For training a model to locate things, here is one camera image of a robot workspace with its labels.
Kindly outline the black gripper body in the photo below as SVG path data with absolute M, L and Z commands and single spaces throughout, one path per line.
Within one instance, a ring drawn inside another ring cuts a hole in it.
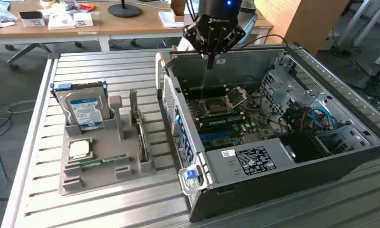
M 198 27 L 239 25 L 238 15 L 242 7 L 240 0 L 202 0 L 199 2 Z

